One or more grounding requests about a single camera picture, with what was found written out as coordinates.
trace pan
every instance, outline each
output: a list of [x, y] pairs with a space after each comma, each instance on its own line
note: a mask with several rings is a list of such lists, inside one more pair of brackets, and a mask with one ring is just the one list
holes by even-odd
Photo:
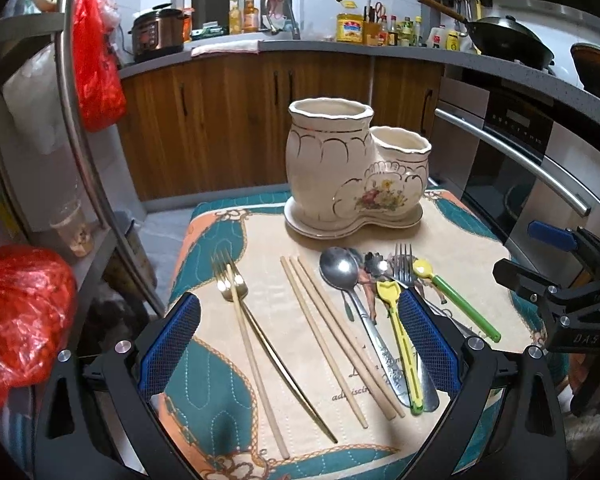
[[436, 0], [418, 1], [464, 23], [475, 46], [487, 56], [509, 61], [518, 60], [538, 70], [547, 68], [554, 60], [554, 53], [531, 30], [520, 25], [513, 16], [504, 18], [489, 16], [477, 22], [469, 22], [462, 14]]
[[584, 89], [600, 98], [600, 46], [575, 43], [571, 46], [571, 57]]

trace metal pole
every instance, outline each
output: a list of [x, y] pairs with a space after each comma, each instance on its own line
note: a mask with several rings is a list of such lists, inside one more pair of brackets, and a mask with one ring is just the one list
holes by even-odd
[[19, 229], [22, 231], [22, 234], [27, 239], [27, 242], [31, 243], [31, 227], [29, 225], [29, 221], [27, 221], [27, 217], [24, 214], [24, 211], [20, 207], [20, 202], [16, 197], [15, 190], [13, 189], [13, 184], [11, 183], [11, 179], [9, 178], [9, 173], [7, 173], [7, 167], [4, 163], [4, 159], [2, 158], [2, 152], [0, 150], [0, 186], [2, 187], [2, 194], [4, 195], [4, 200], [6, 202], [7, 207], [10, 210], [11, 216], [18, 224]]
[[113, 209], [100, 181], [93, 154], [87, 143], [82, 120], [79, 117], [78, 95], [75, 91], [74, 58], [72, 56], [74, 0], [58, 0], [58, 12], [64, 13], [64, 29], [56, 34], [54, 40], [56, 44], [56, 72], [58, 73], [62, 116], [69, 135], [69, 144], [74, 154], [75, 163], [100, 224], [104, 228], [110, 227], [116, 236], [118, 253], [127, 272], [153, 311], [159, 317], [163, 317], [166, 314], [166, 308], [142, 274], [136, 257], [126, 241], [125, 234], [116, 222]]

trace green handled spoon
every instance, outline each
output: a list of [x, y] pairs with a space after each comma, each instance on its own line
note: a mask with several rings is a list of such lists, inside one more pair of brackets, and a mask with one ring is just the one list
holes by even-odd
[[431, 264], [427, 260], [415, 260], [413, 263], [413, 272], [415, 272], [419, 278], [431, 280], [431, 283], [462, 310], [488, 337], [493, 339], [496, 343], [502, 339], [500, 332], [484, 319], [480, 312], [475, 310], [471, 304], [469, 304], [465, 298], [460, 296], [460, 294], [458, 294], [445, 280], [433, 273], [433, 267], [431, 267]]

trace countertop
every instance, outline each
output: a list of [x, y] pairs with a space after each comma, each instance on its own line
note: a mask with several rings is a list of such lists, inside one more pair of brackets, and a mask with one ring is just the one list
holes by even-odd
[[[216, 43], [227, 40], [216, 38]], [[183, 52], [170, 56], [160, 57], [151, 61], [134, 64], [123, 68], [120, 77], [126, 78], [157, 68], [184, 63], [191, 58], [190, 50], [198, 46], [199, 42], [188, 43]], [[594, 95], [567, 83], [556, 76], [529, 68], [518, 63], [497, 59], [490, 56], [478, 56], [467, 52], [440, 50], [424, 47], [373, 47], [331, 41], [293, 41], [269, 40], [260, 42], [261, 52], [280, 51], [314, 51], [314, 52], [342, 52], [348, 54], [363, 54], [366, 56], [397, 57], [403, 59], [420, 59], [443, 63], [462, 68], [477, 70], [491, 75], [499, 76], [509, 81], [519, 83], [528, 88], [541, 92], [548, 97], [556, 99], [571, 108], [583, 113], [600, 125], [600, 99]]]

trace floor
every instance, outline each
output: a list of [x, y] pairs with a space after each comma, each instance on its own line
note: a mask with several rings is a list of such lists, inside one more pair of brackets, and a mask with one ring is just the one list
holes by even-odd
[[140, 229], [140, 240], [158, 277], [156, 293], [165, 304], [169, 301], [173, 269], [192, 212], [193, 208], [150, 213]]

